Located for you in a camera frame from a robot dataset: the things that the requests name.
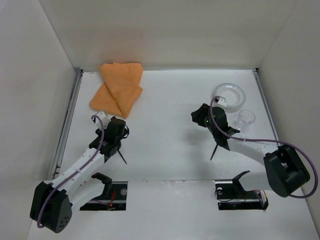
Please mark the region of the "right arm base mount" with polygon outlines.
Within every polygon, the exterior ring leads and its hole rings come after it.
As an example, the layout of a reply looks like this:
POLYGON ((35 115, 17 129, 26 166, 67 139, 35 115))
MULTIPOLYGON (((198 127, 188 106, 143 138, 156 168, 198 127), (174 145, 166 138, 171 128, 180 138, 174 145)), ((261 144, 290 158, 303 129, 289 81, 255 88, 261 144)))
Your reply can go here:
POLYGON ((268 197, 264 191, 245 191, 231 180, 215 181, 214 196, 220 211, 262 210, 269 206, 268 197))

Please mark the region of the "right aluminium rail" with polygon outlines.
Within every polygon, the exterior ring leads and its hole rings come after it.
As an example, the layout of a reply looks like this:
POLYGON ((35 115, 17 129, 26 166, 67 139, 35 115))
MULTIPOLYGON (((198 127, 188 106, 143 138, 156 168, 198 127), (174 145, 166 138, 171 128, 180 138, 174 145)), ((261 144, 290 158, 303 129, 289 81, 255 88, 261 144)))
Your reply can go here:
POLYGON ((257 121, 253 124, 253 127, 248 130, 248 138, 263 139, 264 141, 259 141, 259 143, 254 144, 262 148, 262 151, 276 150, 279 145, 279 138, 256 69, 252 70, 252 76, 255 79, 261 100, 258 101, 257 121))

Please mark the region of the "black plastic knife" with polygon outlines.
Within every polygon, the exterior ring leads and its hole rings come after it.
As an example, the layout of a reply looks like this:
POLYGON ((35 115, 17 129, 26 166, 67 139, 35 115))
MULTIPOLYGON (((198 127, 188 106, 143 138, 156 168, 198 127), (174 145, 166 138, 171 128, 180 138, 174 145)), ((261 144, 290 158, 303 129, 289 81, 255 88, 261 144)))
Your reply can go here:
POLYGON ((219 147, 219 145, 218 145, 218 144, 216 144, 216 146, 214 147, 213 152, 212 152, 212 154, 211 154, 210 161, 212 161, 212 159, 213 159, 213 157, 214 157, 214 155, 215 155, 215 153, 216 153, 216 151, 217 151, 218 147, 219 147))

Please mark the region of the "white round plate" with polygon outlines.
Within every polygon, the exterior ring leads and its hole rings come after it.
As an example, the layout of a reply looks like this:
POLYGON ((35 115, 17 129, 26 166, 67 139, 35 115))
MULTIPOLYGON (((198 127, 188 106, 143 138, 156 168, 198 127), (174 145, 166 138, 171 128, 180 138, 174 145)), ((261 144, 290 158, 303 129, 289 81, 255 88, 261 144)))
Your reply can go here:
POLYGON ((233 83, 222 83, 214 90, 214 96, 225 99, 224 107, 229 110, 238 110, 246 102, 244 90, 233 83))

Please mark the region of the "clear plastic cup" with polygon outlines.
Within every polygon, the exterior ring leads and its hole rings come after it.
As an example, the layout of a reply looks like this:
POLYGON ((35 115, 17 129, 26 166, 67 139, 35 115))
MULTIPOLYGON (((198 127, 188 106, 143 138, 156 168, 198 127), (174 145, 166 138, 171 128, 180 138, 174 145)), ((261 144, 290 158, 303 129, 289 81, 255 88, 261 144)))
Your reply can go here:
POLYGON ((243 109, 238 113, 237 118, 234 121, 234 126, 241 132, 247 131, 255 120, 256 116, 251 110, 243 109))

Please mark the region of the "left aluminium rail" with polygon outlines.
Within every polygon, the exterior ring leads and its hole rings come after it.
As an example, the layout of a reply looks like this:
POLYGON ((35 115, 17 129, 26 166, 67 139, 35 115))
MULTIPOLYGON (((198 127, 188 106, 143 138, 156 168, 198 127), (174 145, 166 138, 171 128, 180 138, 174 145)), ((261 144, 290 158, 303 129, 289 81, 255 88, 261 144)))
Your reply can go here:
POLYGON ((59 136, 59 141, 56 148, 56 152, 54 154, 53 162, 52 162, 50 171, 48 173, 49 180, 54 179, 55 176, 58 175, 60 172, 61 164, 63 161, 63 155, 65 152, 67 139, 68 139, 71 123, 72 123, 72 118, 74 115, 76 102, 79 95, 80 85, 81 85, 82 76, 83 76, 83 69, 79 67, 75 67, 74 72, 75 72, 75 78, 72 85, 62 130, 59 136))

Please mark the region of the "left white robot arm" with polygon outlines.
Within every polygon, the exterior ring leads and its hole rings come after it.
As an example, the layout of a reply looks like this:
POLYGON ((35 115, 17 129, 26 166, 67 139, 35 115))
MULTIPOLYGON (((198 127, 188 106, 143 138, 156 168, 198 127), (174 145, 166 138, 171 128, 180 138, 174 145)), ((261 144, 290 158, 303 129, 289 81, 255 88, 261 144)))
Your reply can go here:
POLYGON ((30 218, 39 229, 58 234, 77 211, 124 211, 128 183, 113 181, 99 169, 120 153, 130 130, 122 119, 99 112, 91 118, 97 137, 81 157, 53 180, 42 181, 34 190, 30 218))

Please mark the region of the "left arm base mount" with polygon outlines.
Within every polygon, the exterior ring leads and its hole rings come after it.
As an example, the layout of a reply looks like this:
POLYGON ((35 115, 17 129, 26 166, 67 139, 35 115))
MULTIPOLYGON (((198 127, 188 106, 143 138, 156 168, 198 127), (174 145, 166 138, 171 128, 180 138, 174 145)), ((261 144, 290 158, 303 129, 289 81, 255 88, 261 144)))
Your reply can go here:
POLYGON ((114 181, 103 193, 87 202, 80 211, 125 211, 127 207, 128 182, 114 181))

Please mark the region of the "aluminium rail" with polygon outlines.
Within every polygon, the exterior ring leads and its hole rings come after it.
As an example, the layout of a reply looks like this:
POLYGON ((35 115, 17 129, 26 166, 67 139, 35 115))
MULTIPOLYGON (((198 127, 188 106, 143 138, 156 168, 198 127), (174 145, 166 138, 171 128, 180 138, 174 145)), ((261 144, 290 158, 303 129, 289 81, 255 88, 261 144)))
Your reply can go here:
POLYGON ((83 69, 79 67, 75 67, 74 72, 75 72, 75 78, 72 85, 62 130, 59 136, 59 141, 56 148, 56 152, 54 154, 53 162, 52 162, 50 171, 48 173, 49 180, 54 179, 55 176, 58 175, 60 172, 61 164, 63 161, 63 155, 65 152, 67 139, 68 139, 71 123, 72 123, 72 118, 74 115, 76 102, 79 95, 80 85, 81 85, 82 76, 83 76, 83 69))
POLYGON ((254 144, 262 148, 262 151, 276 150, 279 145, 279 138, 256 69, 252 70, 252 76, 255 79, 261 100, 258 101, 257 121, 253 124, 253 127, 248 130, 248 138, 263 139, 264 141, 259 141, 259 143, 254 144))

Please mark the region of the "black plastic fork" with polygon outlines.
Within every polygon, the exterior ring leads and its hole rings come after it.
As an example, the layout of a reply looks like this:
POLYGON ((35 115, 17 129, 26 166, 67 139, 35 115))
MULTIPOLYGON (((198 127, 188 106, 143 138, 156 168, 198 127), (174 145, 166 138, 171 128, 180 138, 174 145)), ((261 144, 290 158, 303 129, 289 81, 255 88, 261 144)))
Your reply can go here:
POLYGON ((124 161, 124 163, 127 165, 127 161, 125 160, 125 158, 123 157, 123 155, 121 154, 119 149, 117 150, 117 152, 119 153, 119 155, 122 158, 122 160, 124 161))

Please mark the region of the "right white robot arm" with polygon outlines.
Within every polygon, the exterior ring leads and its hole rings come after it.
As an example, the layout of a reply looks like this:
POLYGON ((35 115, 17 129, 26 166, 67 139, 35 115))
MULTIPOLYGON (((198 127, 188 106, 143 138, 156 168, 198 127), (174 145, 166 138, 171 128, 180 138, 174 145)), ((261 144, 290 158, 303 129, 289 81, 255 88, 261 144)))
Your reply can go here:
POLYGON ((310 180, 307 168, 292 146, 244 138, 238 129, 229 126, 223 108, 204 103, 191 113, 191 118, 194 123, 210 131, 219 147, 242 154, 264 166, 262 172, 246 170, 235 176, 232 183, 239 191, 270 190, 286 198, 310 180))

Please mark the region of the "orange cloth placemat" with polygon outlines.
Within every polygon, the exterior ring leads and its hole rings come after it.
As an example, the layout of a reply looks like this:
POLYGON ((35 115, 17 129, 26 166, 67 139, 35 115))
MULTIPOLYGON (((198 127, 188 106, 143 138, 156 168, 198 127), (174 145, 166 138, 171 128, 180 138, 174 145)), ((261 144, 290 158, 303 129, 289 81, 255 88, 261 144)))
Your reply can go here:
POLYGON ((103 83, 89 102, 95 111, 127 118, 141 95, 143 67, 140 63, 105 63, 98 66, 103 83))

